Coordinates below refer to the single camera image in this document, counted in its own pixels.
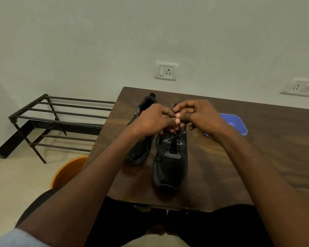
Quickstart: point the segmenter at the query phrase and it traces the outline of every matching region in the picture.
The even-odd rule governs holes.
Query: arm
[[[168,108],[153,104],[73,180],[18,228],[50,246],[83,246],[127,153],[142,138],[176,126]]]
[[[233,127],[208,100],[178,104],[176,117],[191,122],[223,146],[238,171],[275,246],[309,246],[309,202]]]

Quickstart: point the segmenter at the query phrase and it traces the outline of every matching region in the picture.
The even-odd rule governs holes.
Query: blue lid
[[[224,119],[229,125],[233,126],[241,135],[247,134],[247,128],[242,122],[241,118],[234,114],[220,114],[222,119]]]

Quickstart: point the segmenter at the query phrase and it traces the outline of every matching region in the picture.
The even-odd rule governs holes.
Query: tiled floor
[[[29,135],[35,140],[44,130],[35,129]],[[53,135],[62,132],[53,131]],[[93,135],[68,133],[69,137],[96,139]],[[65,145],[76,148],[91,149],[93,142],[71,141],[64,139],[45,138],[44,144]],[[47,191],[50,182],[58,169],[69,160],[86,155],[87,152],[37,147],[47,161],[43,164],[34,151],[23,141],[7,158],[0,159],[0,236],[13,229],[24,210],[43,192]],[[126,246],[187,246],[178,237],[146,235]]]

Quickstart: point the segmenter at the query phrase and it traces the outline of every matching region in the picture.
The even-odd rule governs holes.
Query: shoe
[[[178,189],[188,172],[186,127],[176,134],[164,130],[157,138],[157,155],[153,161],[153,180],[159,188]]]
[[[156,95],[151,93],[149,96],[146,96],[141,104],[137,106],[136,112],[132,120],[128,123],[131,124],[136,120],[143,111],[149,108],[152,104],[157,103]],[[130,150],[127,154],[126,162],[132,166],[141,164],[149,155],[151,149],[152,136],[146,137],[144,140],[139,141],[136,145]]]

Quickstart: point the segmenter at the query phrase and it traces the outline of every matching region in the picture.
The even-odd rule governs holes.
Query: white sleeve
[[[18,228],[0,237],[0,247],[50,247]]]

